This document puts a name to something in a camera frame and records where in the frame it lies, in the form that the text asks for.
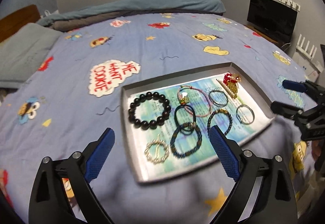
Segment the blue bedspread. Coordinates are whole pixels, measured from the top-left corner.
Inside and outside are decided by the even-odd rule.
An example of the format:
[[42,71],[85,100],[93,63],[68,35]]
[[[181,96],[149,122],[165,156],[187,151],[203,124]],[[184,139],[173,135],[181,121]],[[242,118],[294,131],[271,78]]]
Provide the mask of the blue bedspread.
[[[122,143],[121,86],[234,62],[272,101],[309,109],[314,106],[311,99],[281,86],[284,78],[304,81],[304,71],[264,38],[217,15],[144,14],[117,19],[120,22],[108,20],[62,35],[39,71],[0,107],[0,168],[8,171],[7,191],[14,208],[27,221],[30,192],[43,157],[67,158],[110,127],[116,144],[90,185],[115,223],[209,223],[217,213],[213,210],[218,210],[215,197],[221,188],[227,196],[233,180],[217,162],[164,183],[138,185]],[[90,70],[108,60],[134,61],[141,69],[110,95],[90,95]],[[289,164],[299,141],[298,128],[279,117],[245,148],[267,158],[280,154]],[[296,190],[312,168],[309,153],[308,147],[303,153],[305,169],[293,180]],[[245,216],[253,204],[250,201]],[[74,211],[83,219],[77,207]]]

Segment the gold jewelry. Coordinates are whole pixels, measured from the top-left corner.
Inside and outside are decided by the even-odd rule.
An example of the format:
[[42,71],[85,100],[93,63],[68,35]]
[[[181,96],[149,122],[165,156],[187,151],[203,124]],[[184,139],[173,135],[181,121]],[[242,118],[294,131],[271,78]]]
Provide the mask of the gold jewelry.
[[[147,144],[146,149],[144,150],[144,154],[146,155],[147,160],[149,162],[154,163],[154,164],[163,163],[167,159],[167,157],[169,155],[169,147],[168,147],[168,144],[164,140],[159,140],[159,135],[160,134],[158,134],[158,138],[157,139],[154,139],[151,142],[149,142]],[[151,154],[150,154],[150,152],[149,152],[150,147],[153,146],[153,145],[157,145],[155,157],[152,157]],[[161,158],[158,158],[158,155],[159,155],[159,146],[160,145],[163,146],[163,148],[165,150],[165,155],[163,157],[161,157]]]
[[224,76],[223,82],[217,81],[233,99],[237,98],[237,83],[242,81],[239,75],[227,73]]

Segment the television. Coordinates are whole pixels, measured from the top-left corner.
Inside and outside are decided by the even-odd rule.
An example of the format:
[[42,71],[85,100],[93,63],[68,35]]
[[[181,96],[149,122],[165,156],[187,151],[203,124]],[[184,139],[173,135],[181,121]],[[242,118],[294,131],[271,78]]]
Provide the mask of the television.
[[273,0],[251,0],[247,21],[277,42],[290,43],[298,12]]

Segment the pillow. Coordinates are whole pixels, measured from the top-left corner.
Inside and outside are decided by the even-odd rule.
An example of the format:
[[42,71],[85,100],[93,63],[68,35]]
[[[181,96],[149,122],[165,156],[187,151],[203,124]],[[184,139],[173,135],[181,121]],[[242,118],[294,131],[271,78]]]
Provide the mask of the pillow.
[[29,23],[0,49],[0,88],[20,88],[45,60],[61,32]]

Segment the yellow star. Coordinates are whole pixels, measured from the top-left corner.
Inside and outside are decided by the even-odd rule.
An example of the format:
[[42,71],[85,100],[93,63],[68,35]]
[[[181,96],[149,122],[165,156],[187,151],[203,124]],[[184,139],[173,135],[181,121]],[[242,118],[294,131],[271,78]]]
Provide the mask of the yellow star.
[[153,36],[149,36],[149,37],[147,37],[146,38],[146,40],[148,41],[148,40],[153,40],[153,39],[155,39],[156,37],[153,37]]
[[226,200],[227,200],[227,197],[225,196],[223,188],[219,189],[219,194],[215,199],[206,200],[205,203],[211,206],[209,216],[212,213],[219,211]]

